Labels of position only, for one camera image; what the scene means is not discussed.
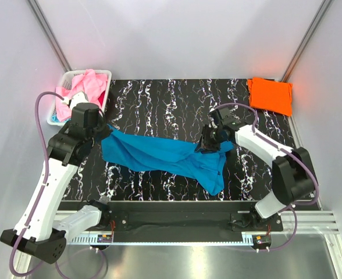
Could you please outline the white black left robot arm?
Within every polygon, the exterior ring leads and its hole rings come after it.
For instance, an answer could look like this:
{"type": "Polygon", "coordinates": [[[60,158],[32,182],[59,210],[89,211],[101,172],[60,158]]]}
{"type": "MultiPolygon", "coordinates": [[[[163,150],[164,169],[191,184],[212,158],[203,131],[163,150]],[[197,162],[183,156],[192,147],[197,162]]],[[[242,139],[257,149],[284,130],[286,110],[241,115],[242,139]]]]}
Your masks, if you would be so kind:
{"type": "Polygon", "coordinates": [[[98,105],[77,104],[72,110],[72,118],[49,140],[48,160],[27,209],[14,228],[3,230],[0,241],[53,264],[61,257],[67,243],[85,230],[106,229],[111,222],[106,198],[88,201],[62,221],[55,221],[55,215],[82,161],[94,145],[110,133],[98,105]]]}

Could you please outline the blue t-shirt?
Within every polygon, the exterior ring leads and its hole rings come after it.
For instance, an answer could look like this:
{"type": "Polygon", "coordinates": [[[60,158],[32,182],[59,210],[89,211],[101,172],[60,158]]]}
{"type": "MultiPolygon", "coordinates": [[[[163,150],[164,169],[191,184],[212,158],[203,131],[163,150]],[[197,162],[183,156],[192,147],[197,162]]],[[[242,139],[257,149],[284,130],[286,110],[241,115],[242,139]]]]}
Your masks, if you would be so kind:
{"type": "Polygon", "coordinates": [[[193,178],[210,195],[224,187],[223,168],[226,154],[234,149],[224,142],[216,153],[199,153],[196,144],[176,139],[125,134],[113,127],[101,141],[102,158],[132,171],[166,171],[193,178]]]}

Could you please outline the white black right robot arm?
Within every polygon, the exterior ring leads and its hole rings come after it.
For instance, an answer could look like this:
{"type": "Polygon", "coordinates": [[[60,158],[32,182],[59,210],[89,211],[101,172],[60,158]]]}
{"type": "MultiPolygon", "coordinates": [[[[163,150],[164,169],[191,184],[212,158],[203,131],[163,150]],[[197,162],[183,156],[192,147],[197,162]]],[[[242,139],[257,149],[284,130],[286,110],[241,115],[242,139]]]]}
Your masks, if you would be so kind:
{"type": "Polygon", "coordinates": [[[232,220],[232,227],[265,230],[278,213],[291,209],[303,197],[315,194],[314,200],[318,200],[319,184],[309,152],[269,138],[255,123],[236,119],[229,106],[224,104],[209,112],[210,122],[204,125],[195,151],[217,153],[224,143],[231,142],[251,151],[272,169],[270,192],[241,220],[232,220]]]}

